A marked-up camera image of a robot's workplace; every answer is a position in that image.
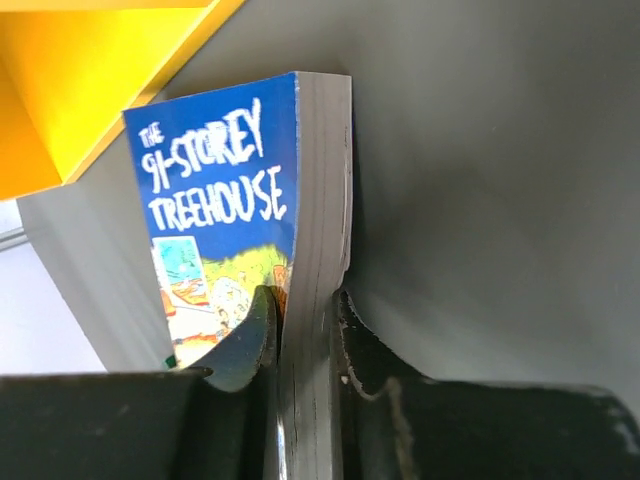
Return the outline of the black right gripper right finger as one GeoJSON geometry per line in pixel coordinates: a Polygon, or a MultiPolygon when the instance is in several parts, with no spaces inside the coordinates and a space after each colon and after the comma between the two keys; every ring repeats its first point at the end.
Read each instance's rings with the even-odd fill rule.
{"type": "Polygon", "coordinates": [[[348,479],[635,479],[639,425],[594,386],[437,380],[334,295],[348,479]]]}

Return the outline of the blue 39-storey book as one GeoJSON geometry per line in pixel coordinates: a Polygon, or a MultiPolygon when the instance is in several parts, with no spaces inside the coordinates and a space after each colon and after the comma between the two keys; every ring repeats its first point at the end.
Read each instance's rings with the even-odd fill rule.
{"type": "Polygon", "coordinates": [[[124,112],[178,367],[241,386],[276,306],[279,479],[336,479],[330,304],[349,268],[352,80],[283,75],[124,112]]]}

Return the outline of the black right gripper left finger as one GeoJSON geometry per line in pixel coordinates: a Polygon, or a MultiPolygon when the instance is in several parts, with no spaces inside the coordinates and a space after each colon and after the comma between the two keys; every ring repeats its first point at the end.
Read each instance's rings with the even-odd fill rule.
{"type": "Polygon", "coordinates": [[[278,308],[247,318],[183,370],[1,380],[5,479],[260,479],[278,308]]]}

